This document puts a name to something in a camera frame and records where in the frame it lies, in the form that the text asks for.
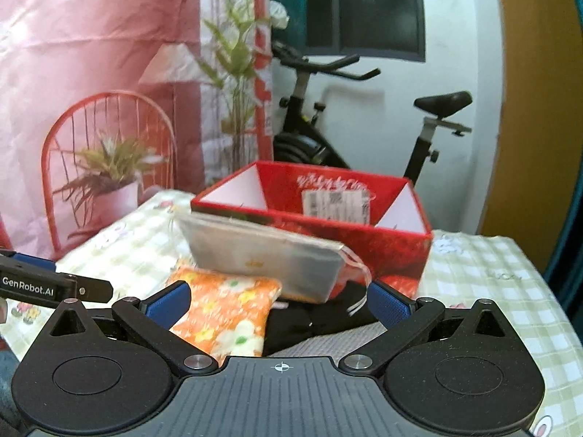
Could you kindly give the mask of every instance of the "window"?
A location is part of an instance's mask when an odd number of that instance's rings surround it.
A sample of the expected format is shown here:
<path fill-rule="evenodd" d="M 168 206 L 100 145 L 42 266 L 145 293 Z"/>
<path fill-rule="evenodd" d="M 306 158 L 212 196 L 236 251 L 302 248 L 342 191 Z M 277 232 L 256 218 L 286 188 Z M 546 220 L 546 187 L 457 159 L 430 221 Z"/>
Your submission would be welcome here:
<path fill-rule="evenodd" d="M 273 37 L 310 55 L 425 61 L 423 0 L 276 0 L 290 24 Z"/>

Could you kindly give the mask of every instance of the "open gift box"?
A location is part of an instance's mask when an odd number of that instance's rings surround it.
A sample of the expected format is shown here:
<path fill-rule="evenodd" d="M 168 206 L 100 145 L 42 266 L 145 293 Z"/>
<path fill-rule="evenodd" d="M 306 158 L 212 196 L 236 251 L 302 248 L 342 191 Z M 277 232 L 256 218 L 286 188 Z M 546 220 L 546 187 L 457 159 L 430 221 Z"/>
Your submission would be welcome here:
<path fill-rule="evenodd" d="M 342 242 L 373 279 L 409 296 L 433 238 L 407 179 L 321 166 L 258 161 L 196 196 L 191 209 Z"/>

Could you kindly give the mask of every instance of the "gray knit cloth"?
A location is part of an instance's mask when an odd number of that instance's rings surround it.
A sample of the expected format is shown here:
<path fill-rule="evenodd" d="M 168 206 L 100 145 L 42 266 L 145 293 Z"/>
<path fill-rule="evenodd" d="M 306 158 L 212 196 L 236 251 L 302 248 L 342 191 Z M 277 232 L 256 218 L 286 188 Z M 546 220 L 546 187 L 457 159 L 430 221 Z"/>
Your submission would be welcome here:
<path fill-rule="evenodd" d="M 334 335 L 308 338 L 289 349 L 274 353 L 272 357 L 332 357 L 334 363 L 338 364 L 341 358 L 385 331 L 386 328 L 380 322 L 376 322 Z"/>

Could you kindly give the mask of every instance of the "white flower pot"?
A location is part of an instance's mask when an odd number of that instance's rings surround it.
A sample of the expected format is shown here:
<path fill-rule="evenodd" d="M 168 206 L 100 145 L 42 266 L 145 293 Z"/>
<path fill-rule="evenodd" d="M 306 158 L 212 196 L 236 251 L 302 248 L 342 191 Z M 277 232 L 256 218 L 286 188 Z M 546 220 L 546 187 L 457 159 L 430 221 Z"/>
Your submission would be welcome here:
<path fill-rule="evenodd" d="M 139 183 L 132 182 L 121 189 L 93 199 L 93 218 L 105 228 L 138 208 Z"/>

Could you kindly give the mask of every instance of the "green checkered tablecloth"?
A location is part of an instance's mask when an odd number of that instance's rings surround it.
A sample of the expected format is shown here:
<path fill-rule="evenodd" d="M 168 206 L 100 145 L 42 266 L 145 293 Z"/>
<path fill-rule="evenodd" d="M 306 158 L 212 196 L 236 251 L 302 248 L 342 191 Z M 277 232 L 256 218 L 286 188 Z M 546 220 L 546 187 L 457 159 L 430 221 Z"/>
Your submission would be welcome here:
<path fill-rule="evenodd" d="M 173 210 L 189 208 L 191 198 L 191 194 L 177 191 L 157 194 L 68 254 L 58 262 L 58 270 L 110 281 L 114 286 L 112 303 L 126 295 L 151 295 L 162 288 L 177 259 L 190 258 L 186 241 L 176 239 L 180 234 L 171 219 Z M 553 437 L 581 437 L 583 349 L 540 274 L 511 239 L 442 231 L 434 234 L 418 295 L 435 297 L 446 306 L 469 307 L 478 298 L 495 300 L 544 376 L 546 393 L 535 419 L 538 426 L 532 431 L 540 433 L 537 437 L 547 437 L 550 429 Z M 0 334 L 22 359 L 52 310 L 11 300 L 9 308 Z M 338 334 L 344 337 L 347 353 L 360 346 L 359 340 L 383 331 L 378 324 L 368 331 L 362 329 L 358 335 Z M 321 346 L 320 352 L 332 356 L 340 352 L 340 338 L 323 337 L 321 343 L 328 349 Z M 544 433 L 541 423 L 547 424 Z"/>

